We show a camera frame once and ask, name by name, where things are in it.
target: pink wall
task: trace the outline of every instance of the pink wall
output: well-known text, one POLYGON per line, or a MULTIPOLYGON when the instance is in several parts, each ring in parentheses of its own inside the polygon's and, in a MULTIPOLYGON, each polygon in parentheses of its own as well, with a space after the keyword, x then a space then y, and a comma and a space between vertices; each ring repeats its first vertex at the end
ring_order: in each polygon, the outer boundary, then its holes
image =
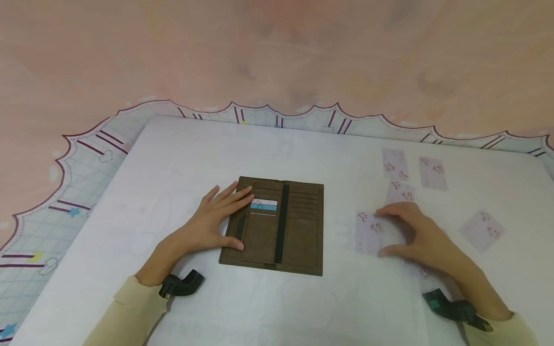
POLYGON ((0 242, 118 109, 340 102, 449 137, 554 133, 554 2, 10 1, 0 12, 0 242))

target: yellow star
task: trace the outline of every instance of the yellow star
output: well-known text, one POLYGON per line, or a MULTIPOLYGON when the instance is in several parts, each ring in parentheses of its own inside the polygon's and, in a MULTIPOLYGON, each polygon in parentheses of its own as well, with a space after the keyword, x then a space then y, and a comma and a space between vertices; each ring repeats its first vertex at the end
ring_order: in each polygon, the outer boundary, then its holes
POLYGON ((27 260, 27 262, 30 262, 30 263, 38 262, 38 260, 40 260, 41 258, 42 258, 42 252, 37 251, 34 253, 34 256, 32 258, 27 260))

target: wallet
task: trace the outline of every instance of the wallet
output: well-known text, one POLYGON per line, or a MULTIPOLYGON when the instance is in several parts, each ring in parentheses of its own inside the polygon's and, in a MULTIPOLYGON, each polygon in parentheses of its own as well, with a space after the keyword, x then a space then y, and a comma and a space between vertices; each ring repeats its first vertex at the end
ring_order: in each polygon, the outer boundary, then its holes
POLYGON ((244 250, 224 247, 219 263, 323 275, 322 184, 240 177, 254 200, 229 218, 227 236, 244 250))

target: hand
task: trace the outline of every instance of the hand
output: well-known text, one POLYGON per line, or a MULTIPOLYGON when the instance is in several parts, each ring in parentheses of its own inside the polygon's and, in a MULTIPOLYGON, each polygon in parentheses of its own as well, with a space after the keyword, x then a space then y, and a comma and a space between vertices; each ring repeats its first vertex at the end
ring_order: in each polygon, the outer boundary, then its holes
POLYGON ((408 245, 386 246, 380 256, 405 257, 443 271, 454 278, 465 276, 476 266, 414 202, 392 203, 378 209, 377 215, 396 215, 414 230, 414 240, 408 245))
POLYGON ((254 195, 250 195, 251 186, 231 194, 237 185, 234 182, 217 196, 219 186, 215 186, 202 198, 198 210, 189 221, 166 238, 180 256, 214 247, 244 250, 244 244, 240 240, 219 234, 221 221, 254 199, 254 195))
POLYGON ((454 279, 460 292, 481 316, 506 321, 512 313, 491 286, 485 274, 467 257, 446 233, 414 202, 393 203, 376 211, 377 215, 396 215, 414 230, 409 245, 391 245, 381 249, 380 256, 401 256, 443 271, 454 279))
POLYGON ((208 192, 189 221, 156 246, 150 258, 135 275, 138 281, 145 286, 160 285, 171 273, 175 263, 190 252, 214 247, 232 247, 242 251, 244 244, 240 240, 219 234, 221 221, 254 199, 254 195, 249 195, 251 186, 231 194, 237 185, 234 182, 217 196, 219 186, 208 192))

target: grid pattern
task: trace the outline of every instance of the grid pattern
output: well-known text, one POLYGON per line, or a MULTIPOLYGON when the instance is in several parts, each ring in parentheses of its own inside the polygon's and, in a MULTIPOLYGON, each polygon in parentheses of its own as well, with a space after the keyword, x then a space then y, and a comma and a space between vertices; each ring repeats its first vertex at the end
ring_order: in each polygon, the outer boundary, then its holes
MULTIPOLYGON (((9 344, 125 159, 126 154, 121 149, 128 151, 132 147, 154 115, 525 152, 542 160, 554 177, 554 151, 547 145, 544 136, 520 138, 501 133, 475 140, 454 140, 442 137, 434 127, 414 129, 396 126, 383 115, 355 118, 344 113, 338 105, 313 107, 301 115, 285 116, 269 107, 252 109, 231 104, 219 112, 197 112, 172 101, 147 102, 119 112, 87 133, 68 136, 69 152, 59 160, 64 170, 60 188, 41 205, 16 215, 16 233, 0 251, 0 265, 14 266, 0 268, 1 346, 9 344), (3 255, 27 255, 30 258, 5 258, 3 255)), ((283 150, 287 145, 284 137, 283 150)))

